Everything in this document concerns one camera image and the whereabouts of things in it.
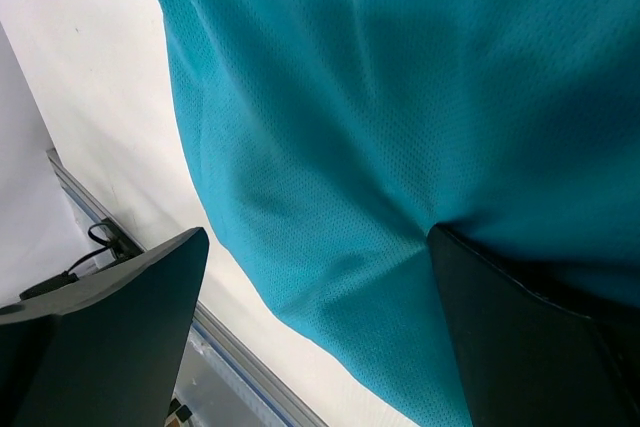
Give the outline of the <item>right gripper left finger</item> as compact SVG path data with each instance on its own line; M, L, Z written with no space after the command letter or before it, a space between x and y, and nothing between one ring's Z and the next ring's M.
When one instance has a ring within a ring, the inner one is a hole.
M2 425L164 425L208 252L192 228L3 307Z

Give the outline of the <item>teal t shirt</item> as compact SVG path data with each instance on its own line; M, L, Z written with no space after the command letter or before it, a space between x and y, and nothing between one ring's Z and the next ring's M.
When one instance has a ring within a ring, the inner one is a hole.
M448 224L639 302L639 0L158 0L219 242L421 426L467 426L426 243Z

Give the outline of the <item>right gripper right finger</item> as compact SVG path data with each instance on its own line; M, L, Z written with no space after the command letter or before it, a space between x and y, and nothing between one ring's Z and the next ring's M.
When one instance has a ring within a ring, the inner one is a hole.
M443 225L427 244L473 425L638 425L638 308Z

